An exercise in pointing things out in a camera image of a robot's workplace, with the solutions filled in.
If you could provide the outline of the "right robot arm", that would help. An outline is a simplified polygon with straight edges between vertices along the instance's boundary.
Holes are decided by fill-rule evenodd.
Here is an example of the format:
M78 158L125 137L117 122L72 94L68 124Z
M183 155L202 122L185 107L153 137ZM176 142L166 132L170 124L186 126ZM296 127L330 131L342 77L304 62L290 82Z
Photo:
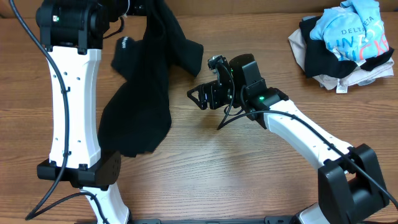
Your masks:
M252 54L232 60L215 55L208 66L215 81L187 96L201 109L224 106L219 128L247 117L280 136L316 170L318 200L295 215L268 216L264 223L367 223L397 200L387 191L376 153L342 141L305 116L289 97L268 87Z

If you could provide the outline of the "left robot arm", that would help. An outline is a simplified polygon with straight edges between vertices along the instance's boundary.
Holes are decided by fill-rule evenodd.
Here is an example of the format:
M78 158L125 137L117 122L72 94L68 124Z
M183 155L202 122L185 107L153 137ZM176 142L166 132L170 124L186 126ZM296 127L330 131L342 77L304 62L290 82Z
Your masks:
M37 176L69 182L86 197L97 223L131 223L116 183L118 152L103 152L96 132L96 79L110 23L132 1L44 1L36 12L52 77L53 140Z

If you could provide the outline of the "black polo shirt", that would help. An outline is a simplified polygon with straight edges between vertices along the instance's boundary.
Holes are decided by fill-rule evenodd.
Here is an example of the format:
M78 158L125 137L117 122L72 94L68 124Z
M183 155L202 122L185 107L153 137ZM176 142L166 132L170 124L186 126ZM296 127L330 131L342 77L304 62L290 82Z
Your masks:
M185 37L164 1L146 1L147 27L141 40L121 37L112 68L125 83L105 106L98 130L103 152L125 157L154 152L172 125L169 69L176 65L196 77L203 46Z

